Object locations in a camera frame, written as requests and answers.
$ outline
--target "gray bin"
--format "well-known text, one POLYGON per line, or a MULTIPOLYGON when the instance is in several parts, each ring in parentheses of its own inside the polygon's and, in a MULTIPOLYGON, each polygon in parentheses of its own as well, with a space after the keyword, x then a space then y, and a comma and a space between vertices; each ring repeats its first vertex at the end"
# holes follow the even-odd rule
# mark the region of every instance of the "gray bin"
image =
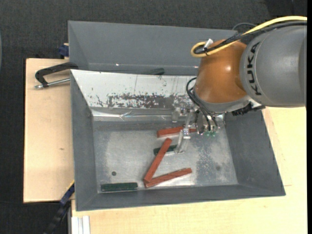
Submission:
MULTIPOLYGON (((166 76, 159 77, 162 81, 177 77, 187 81, 197 74, 200 61, 190 56, 193 44, 207 38, 224 39, 233 33, 164 26, 69 23, 71 62, 84 70, 134 74, 108 75, 76 70, 71 73, 78 211, 285 195, 261 112, 241 117, 226 115, 226 127, 215 137, 194 135, 188 152, 164 157, 159 167, 160 174, 184 167, 191 167, 193 173, 186 180, 181 178, 180 182, 145 189, 142 179, 155 157, 153 148, 163 141, 156 138, 156 131, 181 125, 183 119, 172 123, 170 115, 179 103, 189 101, 187 98, 172 99, 179 86, 168 89, 172 84, 166 82, 166 88, 160 86, 156 91, 166 102, 162 108, 157 107, 159 103, 149 108, 108 103, 109 92, 118 95, 123 80, 133 78, 144 87, 145 76, 136 74, 147 70, 164 68, 166 76), (107 88, 105 85, 109 81, 113 85, 107 88), (116 120, 108 114, 130 114, 130 117, 116 120), (100 191, 102 183, 115 182, 137 182, 138 189, 116 193, 100 191)), ((135 96, 135 90, 131 88, 129 94, 135 96)))

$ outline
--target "dark floor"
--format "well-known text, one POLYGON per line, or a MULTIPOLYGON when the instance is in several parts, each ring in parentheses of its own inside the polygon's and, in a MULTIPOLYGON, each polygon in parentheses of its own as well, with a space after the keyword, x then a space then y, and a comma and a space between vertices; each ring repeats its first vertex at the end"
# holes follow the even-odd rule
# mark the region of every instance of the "dark floor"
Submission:
POLYGON ((0 0, 0 233, 42 233, 58 209, 22 204, 23 58, 59 58, 67 20, 230 29, 286 15, 306 16, 307 0, 0 0))

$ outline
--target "red wooden block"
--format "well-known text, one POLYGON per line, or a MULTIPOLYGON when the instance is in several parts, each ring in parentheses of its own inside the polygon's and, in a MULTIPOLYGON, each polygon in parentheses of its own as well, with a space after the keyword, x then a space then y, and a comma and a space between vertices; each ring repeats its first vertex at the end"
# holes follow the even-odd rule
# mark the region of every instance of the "red wooden block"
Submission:
MULTIPOLYGON (((167 136, 172 136, 172 135, 178 135, 180 131, 183 130, 183 127, 174 127, 174 128, 165 128, 157 131, 157 138, 160 137, 167 137, 167 136)), ((190 128, 189 129, 190 133, 195 132, 196 129, 190 128)))
POLYGON ((165 175, 162 175, 162 176, 159 176, 159 177, 155 177, 150 182, 144 183, 144 186, 146 188, 152 187, 152 186, 158 185, 158 184, 160 184, 162 182, 168 181, 170 179, 174 179, 174 178, 177 178, 177 177, 181 177, 181 176, 190 174, 191 172, 192 172, 191 168, 184 168, 182 170, 178 170, 178 171, 175 171, 175 172, 172 172, 172 173, 168 173, 168 174, 165 174, 165 175))
POLYGON ((156 155, 152 165, 150 166, 150 169, 147 171, 147 174, 144 177, 145 183, 148 183, 152 180, 159 164, 161 163, 161 161, 164 158, 167 150, 169 149, 171 142, 172 142, 172 140, 170 138, 166 138, 166 140, 162 144, 158 154, 156 155))

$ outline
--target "black cable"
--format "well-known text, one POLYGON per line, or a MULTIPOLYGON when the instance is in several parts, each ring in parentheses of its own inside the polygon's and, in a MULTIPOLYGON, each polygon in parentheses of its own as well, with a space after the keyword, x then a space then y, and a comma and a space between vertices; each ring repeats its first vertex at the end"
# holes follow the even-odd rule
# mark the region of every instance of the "black cable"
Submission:
POLYGON ((189 98, 191 99, 191 101, 192 101, 194 104, 196 104, 196 105, 200 108, 200 110, 202 111, 202 113, 203 113, 203 115, 205 116, 206 121, 207 121, 207 123, 208 123, 208 130, 211 131, 211 123, 210 123, 210 121, 209 121, 209 119, 208 119, 208 117, 207 117, 207 115, 209 115, 210 117, 212 117, 211 114, 205 109, 204 105, 203 105, 199 100, 197 100, 197 98, 195 97, 194 93, 192 92, 194 87, 192 87, 191 89, 189 89, 190 83, 191 83, 193 80, 195 80, 195 79, 197 79, 197 77, 194 77, 194 78, 190 79, 190 80, 187 82, 187 84, 186 84, 186 92, 187 92, 189 98))
POLYGON ((235 30, 236 28, 240 27, 240 26, 251 26, 251 27, 256 27, 255 24, 253 23, 250 23, 250 22, 241 22, 241 23, 238 23, 237 25, 235 25, 232 30, 235 30))

